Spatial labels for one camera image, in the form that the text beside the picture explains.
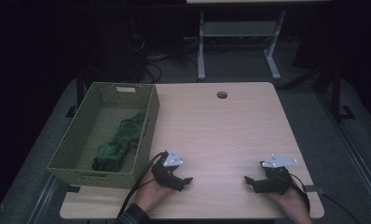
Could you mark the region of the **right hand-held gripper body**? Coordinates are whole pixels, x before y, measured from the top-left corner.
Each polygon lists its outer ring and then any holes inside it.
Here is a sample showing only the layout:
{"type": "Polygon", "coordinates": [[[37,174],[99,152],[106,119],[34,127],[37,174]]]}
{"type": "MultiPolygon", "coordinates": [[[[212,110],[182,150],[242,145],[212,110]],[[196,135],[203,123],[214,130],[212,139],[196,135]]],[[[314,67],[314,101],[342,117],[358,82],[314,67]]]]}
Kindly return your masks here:
{"type": "Polygon", "coordinates": [[[269,159],[261,161],[260,165],[265,171],[266,180],[263,181],[262,193],[284,193],[292,184],[288,165],[297,164],[297,159],[272,154],[269,159]]]}

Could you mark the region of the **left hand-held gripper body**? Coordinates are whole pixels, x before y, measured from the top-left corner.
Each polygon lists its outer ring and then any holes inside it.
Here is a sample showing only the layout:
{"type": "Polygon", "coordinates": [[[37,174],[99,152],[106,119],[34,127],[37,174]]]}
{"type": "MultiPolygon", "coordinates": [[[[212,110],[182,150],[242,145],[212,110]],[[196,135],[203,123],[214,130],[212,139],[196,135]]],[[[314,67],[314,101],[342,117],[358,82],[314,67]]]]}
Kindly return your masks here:
{"type": "Polygon", "coordinates": [[[152,174],[161,186],[174,189],[175,185],[183,184],[182,179],[172,173],[182,163],[183,161],[175,148],[170,152],[164,151],[158,161],[153,165],[152,174]]]}

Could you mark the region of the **green fuzzy plush cloth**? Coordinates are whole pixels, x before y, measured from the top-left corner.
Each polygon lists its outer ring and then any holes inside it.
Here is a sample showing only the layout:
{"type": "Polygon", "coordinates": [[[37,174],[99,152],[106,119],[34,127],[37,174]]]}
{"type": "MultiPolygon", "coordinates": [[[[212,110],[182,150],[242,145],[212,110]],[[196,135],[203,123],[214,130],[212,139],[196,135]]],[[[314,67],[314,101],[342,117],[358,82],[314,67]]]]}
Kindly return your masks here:
{"type": "Polygon", "coordinates": [[[125,157],[139,146],[146,111],[142,110],[130,119],[123,119],[114,137],[98,148],[91,168],[94,171],[119,172],[125,157]]]}

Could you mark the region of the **green woven basket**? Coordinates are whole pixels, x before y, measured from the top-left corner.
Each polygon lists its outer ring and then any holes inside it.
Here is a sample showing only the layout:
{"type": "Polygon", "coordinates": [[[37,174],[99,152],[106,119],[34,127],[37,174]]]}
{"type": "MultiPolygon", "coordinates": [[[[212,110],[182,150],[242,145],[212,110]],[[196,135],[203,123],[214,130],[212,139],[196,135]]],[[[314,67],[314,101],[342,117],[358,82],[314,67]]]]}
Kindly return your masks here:
{"type": "Polygon", "coordinates": [[[158,119],[153,84],[94,82],[53,154],[48,169],[70,185],[130,189],[148,163],[158,119]],[[115,172],[93,169],[99,147],[109,143],[120,123],[141,117],[136,147],[121,158],[115,172]]]}

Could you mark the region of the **person's right hand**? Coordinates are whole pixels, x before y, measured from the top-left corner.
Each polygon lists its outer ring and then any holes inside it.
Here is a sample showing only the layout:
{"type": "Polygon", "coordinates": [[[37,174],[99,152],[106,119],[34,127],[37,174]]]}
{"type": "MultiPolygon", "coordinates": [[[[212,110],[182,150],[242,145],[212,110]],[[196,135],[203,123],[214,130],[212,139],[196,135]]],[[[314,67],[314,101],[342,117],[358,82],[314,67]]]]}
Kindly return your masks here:
{"type": "Polygon", "coordinates": [[[309,213],[302,196],[293,188],[289,188],[283,195],[268,193],[267,197],[276,203],[288,217],[309,213]]]}

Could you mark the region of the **person's left hand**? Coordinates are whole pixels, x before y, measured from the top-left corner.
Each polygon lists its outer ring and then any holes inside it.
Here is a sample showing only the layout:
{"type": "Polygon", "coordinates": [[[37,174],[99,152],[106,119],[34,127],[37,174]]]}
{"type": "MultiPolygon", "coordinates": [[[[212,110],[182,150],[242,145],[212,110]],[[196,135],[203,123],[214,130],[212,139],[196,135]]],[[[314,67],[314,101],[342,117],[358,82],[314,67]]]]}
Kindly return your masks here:
{"type": "Polygon", "coordinates": [[[148,213],[171,193],[172,189],[162,187],[154,179],[152,172],[148,171],[143,178],[142,186],[137,189],[134,203],[148,213]]]}

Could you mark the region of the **grey tape strip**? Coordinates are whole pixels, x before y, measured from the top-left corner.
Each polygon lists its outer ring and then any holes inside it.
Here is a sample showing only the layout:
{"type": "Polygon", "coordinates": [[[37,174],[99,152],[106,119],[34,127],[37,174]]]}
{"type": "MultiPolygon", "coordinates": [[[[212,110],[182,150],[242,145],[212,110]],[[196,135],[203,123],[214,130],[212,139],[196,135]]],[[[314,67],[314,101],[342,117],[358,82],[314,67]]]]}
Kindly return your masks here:
{"type": "Polygon", "coordinates": [[[317,192],[318,194],[324,194],[325,191],[323,187],[319,187],[316,185],[306,185],[302,187],[305,192],[317,192]]]}

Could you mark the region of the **black metal stand with foot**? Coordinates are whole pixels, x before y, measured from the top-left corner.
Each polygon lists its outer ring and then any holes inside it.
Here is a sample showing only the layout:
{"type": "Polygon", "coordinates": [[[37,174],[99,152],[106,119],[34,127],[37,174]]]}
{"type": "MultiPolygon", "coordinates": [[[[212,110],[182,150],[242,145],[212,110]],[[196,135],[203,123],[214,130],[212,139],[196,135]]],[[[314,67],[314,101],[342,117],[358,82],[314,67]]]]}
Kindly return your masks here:
{"type": "Polygon", "coordinates": [[[276,87],[276,90],[291,90],[312,77],[317,78],[312,86],[312,89],[316,93],[324,94],[329,91],[329,109],[335,120],[342,121],[343,119],[355,119],[350,108],[340,103],[341,72],[339,63],[323,63],[311,69],[304,75],[276,87]]]}

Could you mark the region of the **white metal stand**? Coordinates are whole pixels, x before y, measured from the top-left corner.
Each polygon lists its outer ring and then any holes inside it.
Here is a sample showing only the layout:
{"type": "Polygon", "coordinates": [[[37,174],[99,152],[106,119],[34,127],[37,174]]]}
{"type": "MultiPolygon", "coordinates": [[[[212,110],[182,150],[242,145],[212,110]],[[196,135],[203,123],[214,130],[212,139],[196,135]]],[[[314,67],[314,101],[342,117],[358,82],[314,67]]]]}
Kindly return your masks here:
{"type": "Polygon", "coordinates": [[[273,58],[286,11],[279,13],[275,21],[206,21],[203,11],[199,14],[199,50],[197,56],[198,80],[204,80],[204,39],[206,37],[270,37],[271,42],[263,50],[269,71],[274,80],[280,80],[281,75],[273,58]]]}

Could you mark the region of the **aluminium floor rail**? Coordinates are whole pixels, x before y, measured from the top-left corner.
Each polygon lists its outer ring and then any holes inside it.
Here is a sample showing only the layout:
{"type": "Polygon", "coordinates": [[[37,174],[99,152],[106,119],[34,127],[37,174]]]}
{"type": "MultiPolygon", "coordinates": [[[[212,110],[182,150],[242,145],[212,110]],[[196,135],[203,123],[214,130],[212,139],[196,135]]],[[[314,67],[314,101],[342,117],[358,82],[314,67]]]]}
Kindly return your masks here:
{"type": "Polygon", "coordinates": [[[51,199],[54,195],[55,189],[59,183],[58,178],[55,175],[50,175],[46,185],[43,187],[40,196],[38,197],[37,203],[31,215],[28,218],[27,224],[39,224],[42,217],[46,213],[51,199]]]}
{"type": "Polygon", "coordinates": [[[349,157],[353,166],[355,167],[360,178],[363,180],[364,185],[371,197],[371,170],[369,169],[366,160],[362,157],[359,152],[358,147],[355,145],[354,141],[350,138],[350,134],[346,130],[343,122],[338,119],[331,110],[330,103],[325,96],[318,94],[317,99],[320,102],[326,116],[336,129],[342,143],[348,151],[349,157]]]}

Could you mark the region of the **black metal post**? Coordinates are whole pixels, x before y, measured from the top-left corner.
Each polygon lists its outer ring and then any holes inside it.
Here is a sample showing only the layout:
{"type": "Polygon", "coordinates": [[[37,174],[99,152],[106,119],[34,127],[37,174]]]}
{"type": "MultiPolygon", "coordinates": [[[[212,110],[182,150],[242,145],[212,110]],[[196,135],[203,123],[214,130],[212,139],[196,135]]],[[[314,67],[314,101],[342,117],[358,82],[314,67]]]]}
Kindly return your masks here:
{"type": "Polygon", "coordinates": [[[66,114],[67,118],[73,118],[77,109],[80,107],[84,98],[85,84],[83,80],[83,73],[79,71],[76,75],[76,105],[72,105],[66,114]]]}

